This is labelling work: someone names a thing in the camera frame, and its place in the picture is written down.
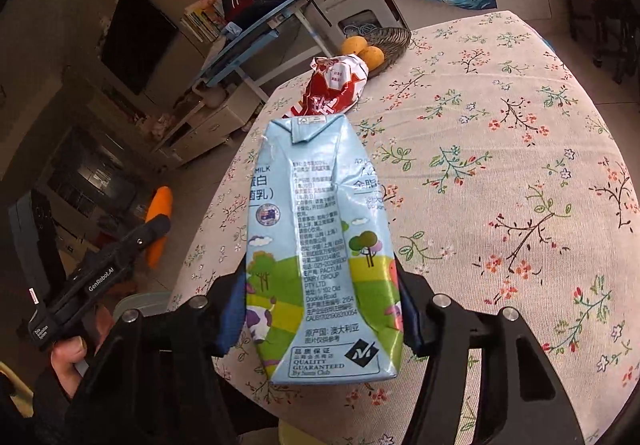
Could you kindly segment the person's left hand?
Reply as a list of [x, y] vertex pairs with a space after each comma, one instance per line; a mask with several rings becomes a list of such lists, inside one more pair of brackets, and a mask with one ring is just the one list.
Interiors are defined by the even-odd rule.
[[[96, 306], [94, 316], [96, 316], [94, 325], [96, 326], [96, 332], [98, 332], [96, 348], [99, 349], [108, 332], [113, 328], [114, 319], [110, 311], [102, 304]], [[87, 344], [79, 335], [72, 339], [58, 341], [52, 347], [50, 354], [51, 366], [63, 391], [70, 399], [74, 397], [82, 379], [81, 374], [76, 369], [76, 365], [85, 359], [87, 351]]]

